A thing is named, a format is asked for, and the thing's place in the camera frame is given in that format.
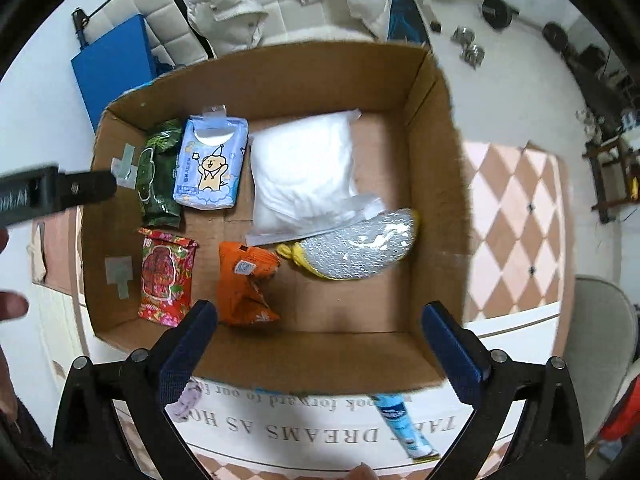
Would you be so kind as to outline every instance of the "qr code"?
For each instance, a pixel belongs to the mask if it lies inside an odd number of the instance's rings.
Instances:
[[[252,264],[251,262],[246,262],[244,260],[240,260],[238,263],[236,263],[236,268],[234,269],[234,272],[236,274],[244,274],[245,276],[248,276],[249,274],[254,272],[254,269],[255,269],[255,264]]]

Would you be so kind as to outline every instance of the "tape piece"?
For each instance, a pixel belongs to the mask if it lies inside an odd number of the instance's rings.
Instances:
[[[116,178],[116,184],[118,186],[136,189],[138,167],[132,164],[135,151],[135,147],[130,144],[125,144],[122,160],[119,158],[113,158],[111,160],[111,173]]]
[[[107,285],[117,285],[118,297],[126,300],[129,297],[129,283],[133,280],[133,264],[131,256],[116,256],[104,259],[107,274]]]

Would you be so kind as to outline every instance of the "blue tube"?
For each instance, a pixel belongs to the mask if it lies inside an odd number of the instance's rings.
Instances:
[[[422,432],[414,428],[402,395],[377,394],[370,397],[410,458],[417,462],[426,462],[440,457]]]

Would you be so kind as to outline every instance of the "red wet wipes pack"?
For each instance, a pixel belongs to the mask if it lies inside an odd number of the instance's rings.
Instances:
[[[140,228],[142,244],[142,304],[138,315],[177,326],[191,308],[191,274],[198,243],[190,238]]]

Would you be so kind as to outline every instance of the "orange package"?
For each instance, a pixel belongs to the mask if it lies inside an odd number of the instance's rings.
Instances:
[[[258,282],[274,275],[280,266],[276,254],[238,242],[222,242],[218,317],[230,326],[277,321],[280,316],[265,303]]]

